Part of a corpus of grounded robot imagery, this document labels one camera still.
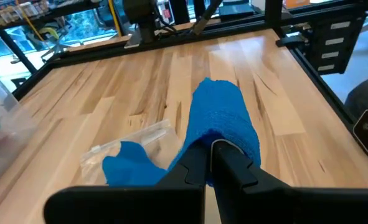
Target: plastic bag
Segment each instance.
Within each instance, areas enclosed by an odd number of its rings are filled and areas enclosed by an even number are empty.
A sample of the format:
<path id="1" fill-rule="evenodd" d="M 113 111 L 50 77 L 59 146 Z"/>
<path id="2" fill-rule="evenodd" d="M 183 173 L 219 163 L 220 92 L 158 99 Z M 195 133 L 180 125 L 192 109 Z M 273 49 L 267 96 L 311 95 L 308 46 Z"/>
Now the plastic bag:
<path id="1" fill-rule="evenodd" d="M 182 142 L 168 120 L 158 122 L 129 136 L 102 146 L 95 146 L 85 153 L 80 161 L 82 178 L 87 185 L 105 185 L 106 179 L 102 171 L 102 161 L 106 156 L 116 156 L 122 141 L 133 141 L 141 144 L 148 157 L 158 167 L 167 169 L 175 158 Z"/>
<path id="2" fill-rule="evenodd" d="M 14 162 L 37 124 L 0 81 L 0 176 Z"/>

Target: white label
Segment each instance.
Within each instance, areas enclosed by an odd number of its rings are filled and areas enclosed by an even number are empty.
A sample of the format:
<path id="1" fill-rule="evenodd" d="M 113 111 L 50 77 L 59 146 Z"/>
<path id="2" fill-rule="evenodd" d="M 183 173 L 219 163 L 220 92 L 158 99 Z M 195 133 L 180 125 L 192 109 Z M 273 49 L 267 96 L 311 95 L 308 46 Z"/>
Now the white label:
<path id="1" fill-rule="evenodd" d="M 318 68 L 318 71 L 325 71 L 325 70 L 330 70 L 330 69 L 334 69 L 334 65 L 325 65 L 325 66 L 320 66 Z"/>
<path id="2" fill-rule="evenodd" d="M 337 24 L 332 24 L 331 25 L 331 29 L 341 29 L 341 28 L 346 28 L 346 27 L 349 27 L 351 24 L 350 21 L 348 22 L 339 22 Z"/>
<path id="3" fill-rule="evenodd" d="M 337 38 L 337 39 L 331 39 L 331 40 L 327 40 L 325 42 L 325 45 L 340 44 L 340 43 L 343 43 L 343 41 L 344 41 L 344 37 Z"/>
<path id="4" fill-rule="evenodd" d="M 331 53 L 322 54 L 322 58 L 331 58 L 331 57 L 337 57 L 337 56 L 339 56 L 339 52 L 331 52 Z"/>

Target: black mount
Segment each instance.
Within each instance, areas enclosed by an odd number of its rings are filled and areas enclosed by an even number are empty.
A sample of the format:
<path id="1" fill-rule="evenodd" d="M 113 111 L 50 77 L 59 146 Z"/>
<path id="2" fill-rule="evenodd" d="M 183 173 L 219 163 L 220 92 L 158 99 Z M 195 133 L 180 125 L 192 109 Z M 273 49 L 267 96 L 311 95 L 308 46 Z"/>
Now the black mount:
<path id="1" fill-rule="evenodd" d="M 277 47 L 298 47 L 304 43 L 304 39 L 300 36 L 284 37 L 275 42 Z"/>
<path id="2" fill-rule="evenodd" d="M 71 187 L 51 196 L 46 223 L 204 223 L 210 149 L 196 142 L 157 185 Z M 212 172 L 222 223 L 368 223 L 368 189 L 290 187 L 225 141 Z"/>

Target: cable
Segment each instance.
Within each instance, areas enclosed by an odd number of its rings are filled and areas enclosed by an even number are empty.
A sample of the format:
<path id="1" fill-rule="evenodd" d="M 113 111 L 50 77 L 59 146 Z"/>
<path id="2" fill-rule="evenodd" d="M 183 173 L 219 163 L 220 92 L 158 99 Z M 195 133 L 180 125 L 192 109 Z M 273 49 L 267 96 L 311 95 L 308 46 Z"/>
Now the cable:
<path id="1" fill-rule="evenodd" d="M 24 19 L 26 20 L 26 22 L 29 24 L 29 26 L 32 28 L 32 30 L 34 31 L 34 33 L 36 34 L 36 36 L 43 41 L 43 43 L 47 46 L 48 49 L 49 46 L 48 44 L 45 42 L 45 40 L 41 37 L 41 35 L 39 34 L 39 32 L 37 31 L 37 29 L 33 26 L 32 22 L 30 21 L 30 19 L 28 18 L 28 16 L 26 15 L 26 13 L 24 12 L 23 8 L 21 7 L 21 5 L 19 4 L 19 0 L 15 0 L 16 6 L 19 7 L 19 9 L 22 12 L 22 15 L 24 17 Z"/>
<path id="2" fill-rule="evenodd" d="M 121 30 L 120 30 L 119 23 L 117 22 L 115 7 L 113 7 L 113 0 L 109 0 L 109 8 L 110 8 L 110 11 L 111 11 L 111 15 L 113 16 L 113 21 L 115 22 L 115 27 L 116 27 L 117 35 L 119 37 L 121 37 L 122 36 L 122 33 L 121 33 Z"/>
<path id="3" fill-rule="evenodd" d="M 160 22 L 164 25 L 164 27 L 161 27 L 160 29 L 165 30 L 165 28 L 170 28 L 169 32 L 173 32 L 174 34 L 177 33 L 177 29 L 173 27 L 172 25 L 168 24 L 166 21 L 164 21 L 163 17 L 160 15 L 159 9 L 157 6 L 154 7 L 154 11 L 156 13 L 156 18 L 160 20 Z"/>

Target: wooden tabletop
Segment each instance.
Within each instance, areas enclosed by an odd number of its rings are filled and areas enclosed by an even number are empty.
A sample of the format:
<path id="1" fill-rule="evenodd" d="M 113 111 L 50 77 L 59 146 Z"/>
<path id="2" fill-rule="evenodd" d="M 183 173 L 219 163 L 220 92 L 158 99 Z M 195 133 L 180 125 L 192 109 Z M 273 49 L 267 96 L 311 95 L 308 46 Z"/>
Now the wooden tabletop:
<path id="1" fill-rule="evenodd" d="M 163 119 L 183 141 L 205 77 L 242 91 L 262 169 L 292 186 L 368 188 L 367 156 L 276 39 L 263 30 L 52 70 L 21 101 L 40 125 L 0 179 L 0 223 L 43 222 L 51 194 L 82 184 L 80 156 L 92 146 Z M 212 189 L 205 216 L 219 222 Z"/>

